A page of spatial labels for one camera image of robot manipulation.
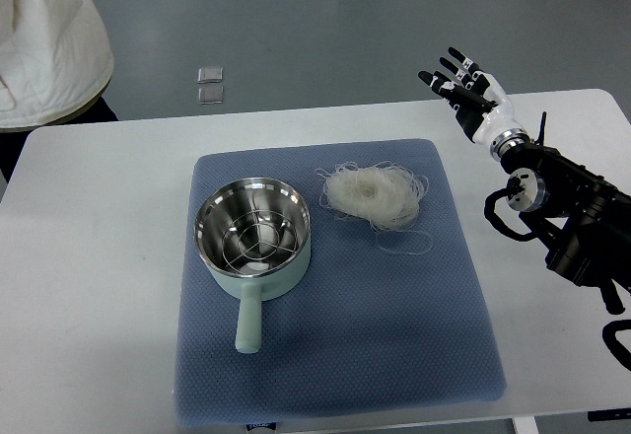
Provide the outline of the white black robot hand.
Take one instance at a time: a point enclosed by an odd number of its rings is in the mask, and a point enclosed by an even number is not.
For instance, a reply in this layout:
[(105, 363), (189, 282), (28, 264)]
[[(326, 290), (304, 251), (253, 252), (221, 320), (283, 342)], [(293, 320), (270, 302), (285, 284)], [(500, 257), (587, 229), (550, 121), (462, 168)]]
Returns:
[(450, 47), (448, 53), (440, 59), (443, 71), (421, 71), (418, 77), (449, 104), (467, 139), (486, 148), (495, 160), (528, 142), (513, 103), (495, 77), (459, 50)]

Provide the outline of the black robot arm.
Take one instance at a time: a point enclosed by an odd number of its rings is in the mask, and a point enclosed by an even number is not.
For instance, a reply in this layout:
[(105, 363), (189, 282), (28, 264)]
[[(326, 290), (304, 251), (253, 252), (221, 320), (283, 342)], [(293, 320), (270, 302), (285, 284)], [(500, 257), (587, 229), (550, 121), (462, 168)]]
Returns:
[(490, 151), (509, 178), (486, 198), (487, 221), (512, 240), (541, 241), (548, 270), (595, 287), (610, 314), (623, 314), (618, 292), (630, 288), (629, 195), (518, 128), (495, 137)]

